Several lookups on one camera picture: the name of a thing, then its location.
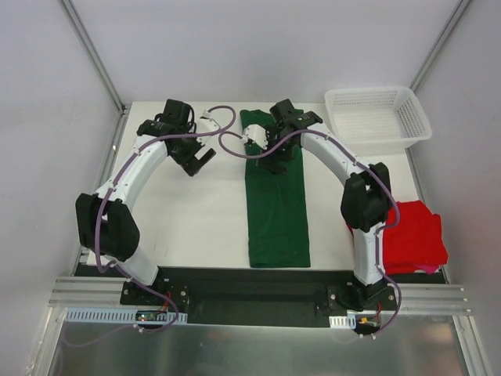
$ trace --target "laundry basket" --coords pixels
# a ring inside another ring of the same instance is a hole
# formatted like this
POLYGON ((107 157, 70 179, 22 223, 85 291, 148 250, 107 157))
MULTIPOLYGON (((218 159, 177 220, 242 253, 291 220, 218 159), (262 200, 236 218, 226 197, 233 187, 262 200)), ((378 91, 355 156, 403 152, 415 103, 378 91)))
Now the laundry basket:
POLYGON ((326 107, 333 133, 360 155, 402 153, 431 137, 430 122, 409 88, 330 90, 326 107))

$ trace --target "white table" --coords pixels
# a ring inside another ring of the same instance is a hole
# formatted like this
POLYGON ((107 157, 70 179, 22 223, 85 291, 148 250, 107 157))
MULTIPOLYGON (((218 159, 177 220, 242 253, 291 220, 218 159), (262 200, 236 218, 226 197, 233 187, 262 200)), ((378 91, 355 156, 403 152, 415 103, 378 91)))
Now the white table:
MULTIPOLYGON (((257 109, 269 112, 274 103, 190 104, 198 118, 204 109, 219 104, 228 104, 239 113, 257 109)), ((115 168, 131 149, 139 125, 162 112, 164 105, 165 102, 132 104, 115 168)), ((294 105, 315 111, 329 125, 324 104, 294 105)), ((225 125, 231 114, 217 110, 214 117, 225 125)), ((240 117, 232 130, 242 132, 240 117)), ((227 136, 225 144, 244 153, 243 144, 237 138, 227 136)), ((224 152, 217 137, 212 137, 204 149, 210 147, 217 155, 193 178, 168 158, 152 174, 135 203, 132 214, 141 232, 140 244, 160 266, 249 268, 245 160, 224 152)), ((340 211, 343 188, 313 155, 305 150, 303 155, 311 269, 353 269, 353 242, 340 211)), ((418 199, 404 153, 367 159, 388 166, 397 201, 418 199)), ((96 264, 93 253, 88 264, 96 264)))

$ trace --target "folded green shirt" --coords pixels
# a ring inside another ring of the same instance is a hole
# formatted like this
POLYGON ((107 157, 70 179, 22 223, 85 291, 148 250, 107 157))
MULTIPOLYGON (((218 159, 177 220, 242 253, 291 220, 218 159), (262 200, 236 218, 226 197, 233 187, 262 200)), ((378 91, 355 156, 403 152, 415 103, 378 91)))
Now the folded green shirt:
MULTIPOLYGON (((261 110, 240 111, 242 127, 273 125, 272 115, 261 110)), ((246 146, 247 155, 259 154, 256 145, 246 146)), ((281 162, 285 175, 259 168, 247 160, 245 189, 252 268, 309 267, 308 220, 306 217, 303 154, 295 147, 293 159, 281 162)))

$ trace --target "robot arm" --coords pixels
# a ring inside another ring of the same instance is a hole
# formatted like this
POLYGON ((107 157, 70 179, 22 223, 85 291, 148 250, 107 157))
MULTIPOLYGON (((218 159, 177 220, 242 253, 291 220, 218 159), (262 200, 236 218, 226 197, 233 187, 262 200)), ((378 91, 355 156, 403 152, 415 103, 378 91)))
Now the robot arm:
MULTIPOLYGON (((309 130, 321 132, 330 137, 335 137, 325 124, 314 124, 308 127, 309 130)), ((352 175, 364 174, 364 171, 353 165, 346 155, 336 148, 330 141, 312 133, 301 134, 301 146, 315 155, 346 187, 346 182, 352 175)), ((376 238, 374 236, 379 227, 383 227, 385 222, 379 222, 371 226, 368 231, 353 228, 353 238, 355 243, 355 267, 354 274, 357 280, 364 286, 372 285, 381 280, 382 276, 376 268, 376 238)), ((383 237, 379 237, 380 252, 379 260, 383 260, 383 237)))
MULTIPOLYGON (((132 218, 132 208, 142 188, 158 165, 171 156, 188 175, 195 175, 215 152, 209 149, 200 160, 196 154, 204 146, 209 136, 197 138, 152 140, 167 135, 185 134, 193 124, 189 105, 168 100, 158 121, 147 120, 139 126, 138 136, 125 162, 96 190, 93 195, 82 193, 76 202, 77 224, 81 245, 95 250, 96 220, 99 207, 106 195, 103 213, 100 253, 115 261, 128 275, 156 291, 164 290, 164 278, 160 268, 139 246, 139 229, 132 218)), ((213 132, 219 125, 210 115, 204 114, 196 124, 199 133, 213 132)))
POLYGON ((320 117, 313 112, 298 113, 288 99, 273 106, 270 113, 275 124, 266 128, 251 125, 246 128, 245 138, 258 144, 263 153, 277 143, 287 141, 272 154, 258 159, 258 165, 275 173, 286 173, 285 168, 276 162, 290 160, 292 148, 300 146, 320 159, 344 186, 341 214, 353 229, 355 268, 353 284, 346 294, 337 297, 337 301, 347 309, 363 310, 365 302, 387 286, 378 270, 379 266, 384 271, 382 231, 378 237, 374 234, 385 225, 391 202, 380 185, 354 161, 368 166, 391 190, 388 169, 382 163, 372 165, 357 158, 329 131, 320 117))

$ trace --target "metal pole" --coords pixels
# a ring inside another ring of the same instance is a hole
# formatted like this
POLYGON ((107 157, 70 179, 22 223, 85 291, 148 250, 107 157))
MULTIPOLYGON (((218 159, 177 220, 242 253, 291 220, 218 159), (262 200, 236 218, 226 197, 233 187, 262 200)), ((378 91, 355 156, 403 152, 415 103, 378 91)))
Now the metal pole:
POLYGON ((424 79, 426 78, 430 69, 433 67, 433 64, 437 60, 440 52, 443 50, 445 44, 449 41, 452 33, 456 29, 459 22, 463 19, 463 16, 465 15, 466 11, 469 9, 473 1, 474 0, 460 0, 456 5, 454 11, 447 20, 447 23, 438 35, 437 40, 433 44, 433 47, 431 47, 430 52, 426 56, 426 59, 424 59, 423 63, 421 64, 416 77, 413 79, 413 83, 410 85, 410 88, 414 92, 417 92, 417 90, 419 90, 420 86, 423 84, 424 79))
POLYGON ((77 33, 77 36, 80 39, 80 42, 82 43, 84 50, 88 55, 88 58, 91 60, 92 65, 96 69, 96 72, 99 75, 99 78, 101 79, 101 82, 105 86, 106 90, 108 91, 111 100, 113 100, 115 107, 117 108, 117 110, 123 111, 124 103, 118 95, 118 91, 111 81, 110 75, 108 74, 101 58, 99 57, 99 54, 97 53, 96 47, 92 43, 92 40, 88 35, 87 30, 85 29, 85 26, 80 16, 78 15, 75 5, 71 0, 59 0, 59 3, 63 7, 63 11, 66 13, 71 26, 77 33))

